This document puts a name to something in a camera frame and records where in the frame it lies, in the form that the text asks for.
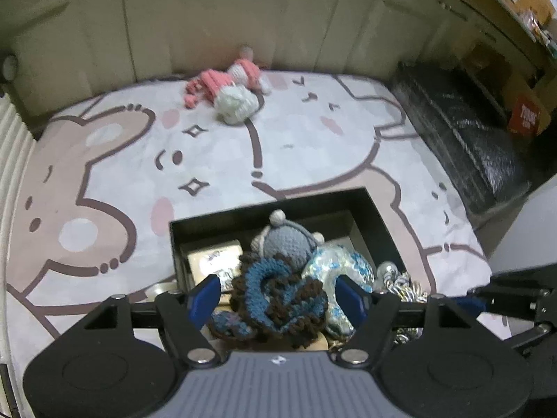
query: screw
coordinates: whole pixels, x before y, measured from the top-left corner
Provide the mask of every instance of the screw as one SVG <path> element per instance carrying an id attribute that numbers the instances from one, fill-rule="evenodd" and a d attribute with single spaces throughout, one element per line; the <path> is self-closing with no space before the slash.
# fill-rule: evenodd
<path id="1" fill-rule="evenodd" d="M 200 347 L 188 352 L 188 358 L 199 364 L 209 363 L 214 358 L 214 351 Z"/>
<path id="2" fill-rule="evenodd" d="M 365 350 L 348 349 L 342 351 L 340 357 L 350 364 L 362 364 L 369 358 L 369 355 Z"/>

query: logo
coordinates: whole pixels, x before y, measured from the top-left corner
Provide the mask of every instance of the logo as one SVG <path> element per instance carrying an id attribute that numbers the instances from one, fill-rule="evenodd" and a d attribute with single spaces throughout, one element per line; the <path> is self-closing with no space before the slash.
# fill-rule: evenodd
<path id="1" fill-rule="evenodd" d="M 281 366 L 288 361 L 287 358 L 284 358 L 282 355 L 277 355 L 275 358 L 271 359 L 271 362 L 276 364 L 277 366 Z"/>

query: sparkle shape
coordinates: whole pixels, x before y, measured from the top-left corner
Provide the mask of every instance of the sparkle shape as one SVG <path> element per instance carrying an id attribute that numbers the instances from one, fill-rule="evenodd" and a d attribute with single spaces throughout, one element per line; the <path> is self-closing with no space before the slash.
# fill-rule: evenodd
<path id="1" fill-rule="evenodd" d="M 182 130 L 182 133 L 187 133 L 188 135 L 191 135 L 193 138 L 195 138 L 202 132 L 208 132 L 208 130 L 199 127 L 197 124 L 194 124 L 189 129 Z"/>
<path id="2" fill-rule="evenodd" d="M 178 187 L 178 188 L 180 190 L 185 190 L 191 196 L 196 196 L 202 188 L 209 187 L 209 185 L 211 185 L 211 184 L 209 184 L 208 182 L 203 182 L 202 180 L 198 180 L 197 178 L 193 178 L 187 184 L 180 185 L 180 187 Z"/>
<path id="3" fill-rule="evenodd" d="M 282 355 L 277 355 L 276 357 L 271 359 L 271 363 L 280 366 L 281 364 L 285 364 L 288 360 L 284 358 Z"/>

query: crocheted doll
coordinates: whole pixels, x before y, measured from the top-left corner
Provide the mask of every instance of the crocheted doll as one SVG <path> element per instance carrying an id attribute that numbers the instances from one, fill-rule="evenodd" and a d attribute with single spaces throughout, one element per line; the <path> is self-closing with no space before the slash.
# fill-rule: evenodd
<path id="1" fill-rule="evenodd" d="M 244 85 L 253 91 L 261 90 L 265 95 L 271 93 L 271 85 L 261 75 L 258 66 L 253 63 L 253 50 L 251 47 L 243 46 L 240 49 L 240 58 L 230 66 L 227 72 L 236 85 Z"/>
<path id="2" fill-rule="evenodd" d="M 243 122 L 259 109 L 259 100 L 255 94 L 243 85 L 235 85 L 226 72 L 213 69 L 203 71 L 199 78 L 186 84 L 186 108 L 195 108 L 200 99 L 207 99 L 214 104 L 217 112 L 230 125 Z"/>
<path id="3" fill-rule="evenodd" d="M 269 217 L 269 226 L 253 238 L 251 249 L 261 257 L 281 255 L 289 259 L 295 271 L 301 271 L 313 251 L 325 240 L 318 232 L 310 233 L 301 224 L 286 219 L 277 209 Z"/>
<path id="4" fill-rule="evenodd" d="M 232 311 L 218 311 L 208 323 L 218 338 L 233 341 L 287 337 L 307 347 L 325 325 L 327 295 L 321 281 L 301 278 L 286 259 L 240 257 L 240 276 L 232 280 Z"/>

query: white cabinet door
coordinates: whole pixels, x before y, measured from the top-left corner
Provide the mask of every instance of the white cabinet door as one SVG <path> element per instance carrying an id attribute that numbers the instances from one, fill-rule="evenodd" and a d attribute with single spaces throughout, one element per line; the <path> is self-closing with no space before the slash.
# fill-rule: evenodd
<path id="1" fill-rule="evenodd" d="M 0 39 L 31 116 L 134 80 L 122 0 L 0 0 Z"/>
<path id="2" fill-rule="evenodd" d="M 311 70 L 336 0 L 125 0 L 138 79 L 256 61 Z"/>
<path id="3" fill-rule="evenodd" d="M 388 79 L 399 61 L 443 60 L 466 32 L 445 0 L 339 0 L 317 68 Z"/>

